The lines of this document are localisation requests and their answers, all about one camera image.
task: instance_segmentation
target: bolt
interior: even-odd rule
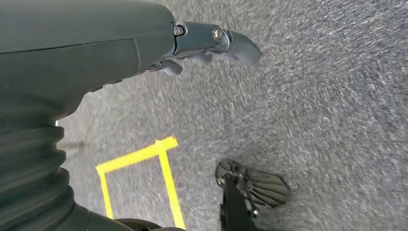
[[[213,29],[213,38],[215,41],[220,42],[222,40],[224,33],[219,26],[214,27]]]
[[[184,28],[182,26],[175,26],[173,32],[175,36],[184,35]]]
[[[259,215],[259,209],[258,209],[258,208],[255,208],[255,209],[252,211],[252,214],[253,214],[253,217],[256,218],[256,217]]]
[[[220,177],[217,179],[217,184],[218,185],[223,185],[225,183],[224,178]]]

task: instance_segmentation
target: yellow tape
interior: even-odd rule
[[[113,218],[112,205],[108,193],[108,185],[106,182],[105,174],[112,172],[126,166],[136,164],[140,161],[155,157],[159,155],[160,165],[163,171],[163,177],[165,179],[166,189],[168,198],[170,201],[171,211],[173,213],[174,223],[177,228],[185,229],[183,215],[181,213],[181,208],[179,200],[177,198],[176,187],[174,186],[173,176],[171,174],[170,164],[168,162],[168,157],[166,151],[177,147],[177,140],[173,137],[167,137],[164,140],[157,140],[155,144],[152,144],[146,148],[140,149],[138,151],[129,153],[127,155],[118,157],[116,159],[110,160],[103,164],[96,166],[96,170],[101,179],[101,187],[103,200],[105,202],[106,216]]]

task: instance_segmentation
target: metal footplate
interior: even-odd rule
[[[224,189],[220,210],[223,231],[256,231],[252,219],[259,215],[258,206],[282,205],[289,193],[280,177],[247,168],[229,159],[217,165],[216,180]],[[249,201],[249,210],[245,199]]]

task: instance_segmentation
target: gray carpet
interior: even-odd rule
[[[186,228],[219,230],[216,163],[283,176],[288,203],[258,226],[285,231],[408,230],[406,1],[168,0],[179,20],[249,35],[247,67],[182,62],[86,95],[60,121],[76,201],[105,214],[95,166],[173,134],[168,152]],[[171,226],[158,159],[107,176],[115,217]]]

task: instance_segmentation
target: screw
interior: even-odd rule
[[[184,35],[184,28],[182,26],[175,26],[173,32],[175,36]]]
[[[224,33],[219,26],[214,27],[213,29],[213,38],[215,41],[220,42],[222,40]]]

